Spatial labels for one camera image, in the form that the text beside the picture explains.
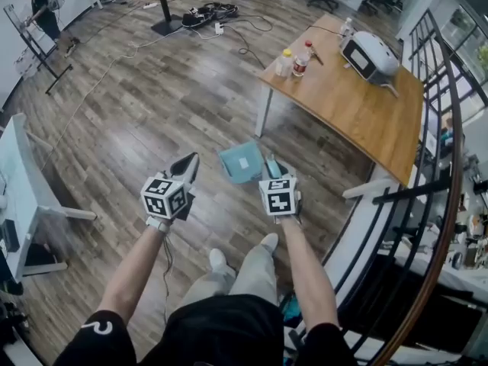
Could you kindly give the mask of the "person's left white shoe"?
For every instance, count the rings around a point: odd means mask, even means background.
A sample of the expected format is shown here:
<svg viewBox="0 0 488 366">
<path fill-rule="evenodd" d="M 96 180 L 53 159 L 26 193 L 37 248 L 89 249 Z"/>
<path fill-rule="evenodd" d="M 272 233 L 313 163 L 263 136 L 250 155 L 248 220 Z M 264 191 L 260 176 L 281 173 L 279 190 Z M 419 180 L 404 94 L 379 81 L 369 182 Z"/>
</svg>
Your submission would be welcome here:
<svg viewBox="0 0 488 366">
<path fill-rule="evenodd" d="M 220 249 L 211 249 L 209 253 L 209 263 L 212 272 L 229 273 L 233 272 L 227 264 L 225 255 Z"/>
</svg>

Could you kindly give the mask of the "white rounded appliance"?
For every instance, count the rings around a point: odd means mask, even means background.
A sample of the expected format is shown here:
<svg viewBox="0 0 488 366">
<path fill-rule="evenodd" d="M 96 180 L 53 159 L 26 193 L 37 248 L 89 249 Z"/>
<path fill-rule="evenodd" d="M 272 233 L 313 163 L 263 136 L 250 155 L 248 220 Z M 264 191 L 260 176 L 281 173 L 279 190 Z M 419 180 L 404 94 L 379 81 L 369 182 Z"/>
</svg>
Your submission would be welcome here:
<svg viewBox="0 0 488 366">
<path fill-rule="evenodd" d="M 392 86 L 400 64 L 393 51 L 377 35 L 357 31 L 340 44 L 340 52 L 349 65 L 367 82 Z"/>
</svg>

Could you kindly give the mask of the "glass board black stand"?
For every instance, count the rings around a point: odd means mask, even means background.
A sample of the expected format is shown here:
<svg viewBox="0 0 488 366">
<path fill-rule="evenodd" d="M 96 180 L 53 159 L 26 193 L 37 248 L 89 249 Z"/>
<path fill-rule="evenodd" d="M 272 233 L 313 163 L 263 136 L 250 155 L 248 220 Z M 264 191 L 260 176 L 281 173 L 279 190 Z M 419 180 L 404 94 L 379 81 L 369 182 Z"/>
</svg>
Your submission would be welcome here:
<svg viewBox="0 0 488 366">
<path fill-rule="evenodd" d="M 15 13 L 14 6 L 12 4 L 6 5 L 3 8 L 8 20 L 14 26 L 15 30 L 18 32 L 20 38 L 27 46 L 27 49 L 16 59 L 14 66 L 18 73 L 22 77 L 26 78 L 30 74 L 34 75 L 35 72 L 40 71 L 41 67 L 44 67 L 52 77 L 54 81 L 45 91 L 46 95 L 51 94 L 51 90 L 58 83 L 58 81 L 70 70 L 73 70 L 71 64 L 69 64 L 60 74 L 56 73 L 53 68 L 47 62 L 47 58 L 50 56 L 52 50 L 45 53 L 39 43 L 31 35 L 30 31 L 27 29 L 25 24 L 20 21 L 19 17 Z"/>
</svg>

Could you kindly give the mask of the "red label plastic bottle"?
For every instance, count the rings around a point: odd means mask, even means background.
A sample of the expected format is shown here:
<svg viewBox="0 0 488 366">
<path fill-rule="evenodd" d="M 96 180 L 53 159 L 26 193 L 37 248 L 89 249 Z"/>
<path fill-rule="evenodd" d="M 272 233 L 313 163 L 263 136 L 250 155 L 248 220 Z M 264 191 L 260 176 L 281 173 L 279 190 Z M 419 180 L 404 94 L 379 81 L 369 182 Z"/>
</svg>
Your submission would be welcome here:
<svg viewBox="0 0 488 366">
<path fill-rule="evenodd" d="M 312 45 L 313 44 L 310 40 L 306 40 L 303 48 L 295 56 L 292 73 L 296 77 L 301 77 L 304 75 L 312 56 Z"/>
</svg>

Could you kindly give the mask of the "person's right forearm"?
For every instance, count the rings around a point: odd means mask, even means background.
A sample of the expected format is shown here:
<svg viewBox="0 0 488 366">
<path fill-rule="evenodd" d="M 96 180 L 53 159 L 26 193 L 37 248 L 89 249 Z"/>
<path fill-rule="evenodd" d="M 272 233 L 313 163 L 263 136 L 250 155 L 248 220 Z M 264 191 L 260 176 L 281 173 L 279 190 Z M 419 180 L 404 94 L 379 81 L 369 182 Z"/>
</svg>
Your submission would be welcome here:
<svg viewBox="0 0 488 366">
<path fill-rule="evenodd" d="M 339 326 L 336 295 L 329 277 L 305 237 L 299 222 L 281 218 L 291 264 L 294 292 L 307 330 L 323 323 Z"/>
</svg>

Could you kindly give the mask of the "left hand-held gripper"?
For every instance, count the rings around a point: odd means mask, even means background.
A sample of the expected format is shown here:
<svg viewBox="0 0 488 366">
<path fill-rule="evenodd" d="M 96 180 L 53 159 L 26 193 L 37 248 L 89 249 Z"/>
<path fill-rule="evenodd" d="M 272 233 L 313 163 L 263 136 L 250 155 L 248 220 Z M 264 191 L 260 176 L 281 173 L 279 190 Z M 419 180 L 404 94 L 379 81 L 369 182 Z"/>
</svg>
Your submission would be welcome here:
<svg viewBox="0 0 488 366">
<path fill-rule="evenodd" d="M 170 176 L 166 171 L 157 172 L 146 180 L 140 192 L 148 215 L 146 225 L 168 232 L 175 219 L 187 219 L 195 199 L 190 190 L 199 165 L 199 155 L 192 152 L 170 166 Z"/>
</svg>

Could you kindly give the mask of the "person's black shirt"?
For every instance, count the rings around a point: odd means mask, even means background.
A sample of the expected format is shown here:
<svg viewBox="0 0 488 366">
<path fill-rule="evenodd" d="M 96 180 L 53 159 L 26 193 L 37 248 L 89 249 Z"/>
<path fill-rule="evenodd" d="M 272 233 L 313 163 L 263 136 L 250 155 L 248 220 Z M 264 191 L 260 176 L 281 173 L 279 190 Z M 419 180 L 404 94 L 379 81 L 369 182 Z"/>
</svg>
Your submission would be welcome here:
<svg viewBox="0 0 488 366">
<path fill-rule="evenodd" d="M 283 366 L 283 360 L 278 307 L 254 295 L 219 295 L 177 309 L 142 361 L 122 319 L 98 311 L 54 366 Z"/>
</svg>

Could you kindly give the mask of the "large window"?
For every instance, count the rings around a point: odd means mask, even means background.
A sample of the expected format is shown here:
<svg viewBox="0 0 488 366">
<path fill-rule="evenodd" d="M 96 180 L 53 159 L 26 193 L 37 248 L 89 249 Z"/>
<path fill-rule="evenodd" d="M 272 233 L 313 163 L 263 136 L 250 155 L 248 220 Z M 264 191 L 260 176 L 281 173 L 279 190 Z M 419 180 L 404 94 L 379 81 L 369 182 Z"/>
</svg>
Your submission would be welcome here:
<svg viewBox="0 0 488 366">
<path fill-rule="evenodd" d="M 459 89 L 461 109 L 488 108 L 488 34 L 462 5 L 456 7 L 441 29 L 448 45 Z"/>
</svg>

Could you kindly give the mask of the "wooden table white legs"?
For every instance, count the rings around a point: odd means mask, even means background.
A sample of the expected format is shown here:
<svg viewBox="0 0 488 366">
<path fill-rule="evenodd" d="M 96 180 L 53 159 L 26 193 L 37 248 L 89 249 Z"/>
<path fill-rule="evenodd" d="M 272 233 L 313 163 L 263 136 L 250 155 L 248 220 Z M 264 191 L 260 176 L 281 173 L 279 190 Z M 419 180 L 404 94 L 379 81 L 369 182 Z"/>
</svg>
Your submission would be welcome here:
<svg viewBox="0 0 488 366">
<path fill-rule="evenodd" d="M 309 63 L 303 77 L 280 78 L 273 64 L 261 73 L 262 99 L 255 135 L 262 135 L 272 96 L 278 92 L 379 166 L 379 178 L 349 188 L 343 192 L 344 198 L 378 195 L 393 184 L 407 187 L 419 142 L 423 85 L 401 67 L 393 80 L 394 95 L 365 81 L 353 68 L 346 68 L 339 53 L 340 26 L 338 18 L 324 14 L 291 44 L 291 49 L 298 51 L 311 41 L 322 60 Z"/>
</svg>

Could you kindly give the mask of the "yellow cap plastic bottle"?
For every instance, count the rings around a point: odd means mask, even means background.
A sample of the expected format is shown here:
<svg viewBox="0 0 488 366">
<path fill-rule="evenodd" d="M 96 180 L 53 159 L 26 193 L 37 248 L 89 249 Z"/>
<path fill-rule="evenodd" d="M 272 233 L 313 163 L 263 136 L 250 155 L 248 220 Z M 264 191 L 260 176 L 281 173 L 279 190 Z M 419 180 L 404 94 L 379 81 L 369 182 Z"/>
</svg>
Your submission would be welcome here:
<svg viewBox="0 0 488 366">
<path fill-rule="evenodd" d="M 282 78 L 290 76 L 294 67 L 294 57 L 290 49 L 283 50 L 281 56 L 275 64 L 275 75 Z"/>
</svg>

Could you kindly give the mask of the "teal packet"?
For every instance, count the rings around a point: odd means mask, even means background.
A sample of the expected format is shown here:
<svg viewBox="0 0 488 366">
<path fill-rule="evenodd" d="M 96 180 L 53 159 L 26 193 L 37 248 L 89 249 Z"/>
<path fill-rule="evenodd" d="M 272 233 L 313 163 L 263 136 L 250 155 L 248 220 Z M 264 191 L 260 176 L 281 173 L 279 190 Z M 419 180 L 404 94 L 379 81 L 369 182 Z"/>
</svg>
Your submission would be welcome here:
<svg viewBox="0 0 488 366">
<path fill-rule="evenodd" d="M 265 157 L 254 140 L 233 146 L 219 152 L 219 158 L 229 180 L 234 184 L 244 184 L 262 180 L 262 165 Z M 274 156 L 268 158 L 271 178 L 280 178 L 281 172 Z"/>
</svg>

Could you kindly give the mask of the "black equipment bundle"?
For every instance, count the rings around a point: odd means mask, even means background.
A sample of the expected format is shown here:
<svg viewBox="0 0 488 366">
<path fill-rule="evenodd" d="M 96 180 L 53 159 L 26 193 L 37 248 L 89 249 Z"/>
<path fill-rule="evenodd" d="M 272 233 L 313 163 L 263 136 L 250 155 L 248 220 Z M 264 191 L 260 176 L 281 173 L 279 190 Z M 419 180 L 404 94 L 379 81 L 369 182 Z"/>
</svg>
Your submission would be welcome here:
<svg viewBox="0 0 488 366">
<path fill-rule="evenodd" d="M 211 2 L 199 8 L 191 8 L 183 15 L 181 24 L 187 29 L 197 29 L 215 20 L 234 18 L 238 10 L 239 8 L 233 4 Z"/>
</svg>

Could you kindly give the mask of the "small black box device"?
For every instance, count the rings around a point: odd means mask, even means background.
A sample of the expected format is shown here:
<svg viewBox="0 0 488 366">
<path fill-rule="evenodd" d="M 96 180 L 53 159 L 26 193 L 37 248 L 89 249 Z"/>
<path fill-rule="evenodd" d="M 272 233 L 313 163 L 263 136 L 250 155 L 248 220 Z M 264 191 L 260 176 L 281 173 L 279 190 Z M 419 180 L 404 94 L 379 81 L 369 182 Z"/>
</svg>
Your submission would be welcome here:
<svg viewBox="0 0 488 366">
<path fill-rule="evenodd" d="M 0 226 L 0 240 L 4 242 L 6 252 L 19 250 L 20 244 L 13 220 L 5 219 Z"/>
</svg>

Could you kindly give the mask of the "black railing wooden handrail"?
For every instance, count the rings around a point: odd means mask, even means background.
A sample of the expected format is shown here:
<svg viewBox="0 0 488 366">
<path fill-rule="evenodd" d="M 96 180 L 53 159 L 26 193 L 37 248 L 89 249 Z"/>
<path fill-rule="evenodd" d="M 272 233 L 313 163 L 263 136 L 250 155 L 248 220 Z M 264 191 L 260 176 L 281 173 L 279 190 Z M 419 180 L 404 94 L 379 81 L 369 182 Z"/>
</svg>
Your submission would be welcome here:
<svg viewBox="0 0 488 366">
<path fill-rule="evenodd" d="M 360 366 L 454 364 L 475 349 L 488 361 L 488 273 L 464 270 L 467 254 L 453 243 L 467 194 L 451 55 L 427 11 L 405 45 L 423 89 L 413 183 L 403 187 L 375 168 L 323 262 Z"/>
</svg>

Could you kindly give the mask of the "person's left forearm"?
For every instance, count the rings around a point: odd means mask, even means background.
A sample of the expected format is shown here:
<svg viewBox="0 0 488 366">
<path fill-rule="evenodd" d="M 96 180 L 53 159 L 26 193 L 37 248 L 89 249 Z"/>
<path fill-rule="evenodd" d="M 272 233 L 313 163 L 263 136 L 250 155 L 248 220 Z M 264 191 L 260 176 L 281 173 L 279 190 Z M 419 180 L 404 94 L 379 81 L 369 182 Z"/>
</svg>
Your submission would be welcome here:
<svg viewBox="0 0 488 366">
<path fill-rule="evenodd" d="M 168 230 L 148 226 L 109 280 L 97 311 L 116 313 L 127 325 L 151 275 Z"/>
</svg>

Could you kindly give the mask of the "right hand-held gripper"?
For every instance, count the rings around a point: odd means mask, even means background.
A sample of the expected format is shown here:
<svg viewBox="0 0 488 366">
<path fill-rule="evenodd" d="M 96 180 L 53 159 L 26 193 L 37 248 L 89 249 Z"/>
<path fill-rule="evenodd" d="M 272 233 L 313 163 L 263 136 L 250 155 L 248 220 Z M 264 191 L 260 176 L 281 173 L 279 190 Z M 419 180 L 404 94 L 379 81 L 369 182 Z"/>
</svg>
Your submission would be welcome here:
<svg viewBox="0 0 488 366">
<path fill-rule="evenodd" d="M 280 223 L 282 217 L 300 216 L 302 195 L 297 189 L 297 171 L 285 161 L 277 161 L 281 172 L 279 179 L 271 179 L 268 159 L 262 165 L 262 180 L 258 183 L 263 207 L 268 216 L 275 223 Z"/>
</svg>

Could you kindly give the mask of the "teal bag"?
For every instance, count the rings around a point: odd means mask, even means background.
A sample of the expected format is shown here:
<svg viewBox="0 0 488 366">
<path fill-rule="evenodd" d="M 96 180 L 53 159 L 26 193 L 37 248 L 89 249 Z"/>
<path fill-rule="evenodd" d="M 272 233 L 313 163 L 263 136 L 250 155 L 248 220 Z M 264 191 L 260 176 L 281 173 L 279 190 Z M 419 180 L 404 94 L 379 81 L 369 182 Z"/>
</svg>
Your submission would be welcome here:
<svg viewBox="0 0 488 366">
<path fill-rule="evenodd" d="M 280 308 L 284 325 L 288 328 L 296 329 L 302 322 L 302 314 L 296 295 L 287 295 L 281 301 Z"/>
</svg>

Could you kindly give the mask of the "person's grey trousers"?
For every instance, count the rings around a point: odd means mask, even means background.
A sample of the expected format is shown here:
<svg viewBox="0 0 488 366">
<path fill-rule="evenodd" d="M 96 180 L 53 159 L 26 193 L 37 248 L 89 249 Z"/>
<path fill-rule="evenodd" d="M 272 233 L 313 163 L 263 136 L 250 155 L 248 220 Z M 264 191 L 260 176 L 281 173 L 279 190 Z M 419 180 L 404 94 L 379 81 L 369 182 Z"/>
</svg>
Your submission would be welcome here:
<svg viewBox="0 0 488 366">
<path fill-rule="evenodd" d="M 277 305 L 277 280 L 271 255 L 260 243 L 246 255 L 239 271 L 210 272 L 198 278 L 179 303 L 180 307 L 217 295 L 251 294 Z"/>
</svg>

